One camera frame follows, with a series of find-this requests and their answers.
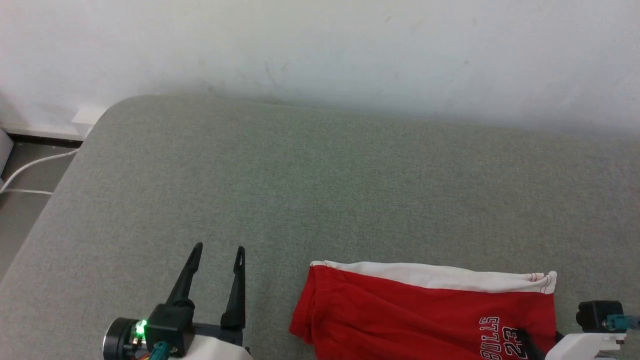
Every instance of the red garment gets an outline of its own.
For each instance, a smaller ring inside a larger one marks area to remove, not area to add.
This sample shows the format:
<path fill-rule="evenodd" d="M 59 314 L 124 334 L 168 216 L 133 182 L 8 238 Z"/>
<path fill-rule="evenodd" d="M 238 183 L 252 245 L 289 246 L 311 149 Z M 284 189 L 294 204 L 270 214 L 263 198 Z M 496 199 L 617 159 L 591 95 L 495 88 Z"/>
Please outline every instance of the red garment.
<path fill-rule="evenodd" d="M 525 359 L 555 345 L 556 273 L 314 261 L 289 330 L 318 360 Z"/>

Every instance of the gray tablecloth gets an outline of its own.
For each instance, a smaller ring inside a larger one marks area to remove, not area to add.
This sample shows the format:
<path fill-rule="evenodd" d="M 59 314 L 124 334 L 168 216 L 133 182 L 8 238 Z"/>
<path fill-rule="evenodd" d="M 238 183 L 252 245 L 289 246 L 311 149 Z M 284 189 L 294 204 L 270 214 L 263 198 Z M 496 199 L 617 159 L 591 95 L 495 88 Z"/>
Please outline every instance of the gray tablecloth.
<path fill-rule="evenodd" d="M 219 321 L 246 247 L 256 359 L 313 358 L 287 328 L 314 259 L 555 270 L 558 327 L 575 332 L 583 300 L 640 311 L 639 168 L 640 143 L 615 138 L 129 99 L 101 118 L 0 284 L 0 357 L 100 358 L 110 322 L 147 316 L 197 241 L 198 322 Z"/>

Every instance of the black strip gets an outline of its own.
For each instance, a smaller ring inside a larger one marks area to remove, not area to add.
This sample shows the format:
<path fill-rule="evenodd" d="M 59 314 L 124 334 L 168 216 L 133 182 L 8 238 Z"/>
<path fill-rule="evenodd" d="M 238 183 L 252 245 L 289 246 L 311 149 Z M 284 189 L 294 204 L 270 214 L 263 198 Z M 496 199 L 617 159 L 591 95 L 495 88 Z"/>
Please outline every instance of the black strip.
<path fill-rule="evenodd" d="M 50 146 L 60 146 L 60 147 L 68 147 L 71 149 L 77 149 L 82 145 L 82 141 L 80 140 L 65 140 L 65 139 L 55 139 L 55 138 L 43 138 L 41 136 L 33 136 L 33 135 L 20 135 L 20 134 L 7 134 L 13 140 L 13 142 L 24 142 L 24 143 L 34 143 L 37 145 L 50 145 Z"/>

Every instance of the green light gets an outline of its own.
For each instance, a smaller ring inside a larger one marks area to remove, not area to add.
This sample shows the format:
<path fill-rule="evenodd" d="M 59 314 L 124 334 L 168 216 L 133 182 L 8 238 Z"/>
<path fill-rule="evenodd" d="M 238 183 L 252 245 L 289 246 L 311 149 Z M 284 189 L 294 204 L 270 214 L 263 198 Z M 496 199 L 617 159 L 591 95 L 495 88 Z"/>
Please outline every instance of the green light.
<path fill-rule="evenodd" d="M 146 320 L 141 320 L 137 325 L 136 325 L 136 334 L 138 335 L 144 335 L 145 334 L 145 326 L 147 324 Z"/>

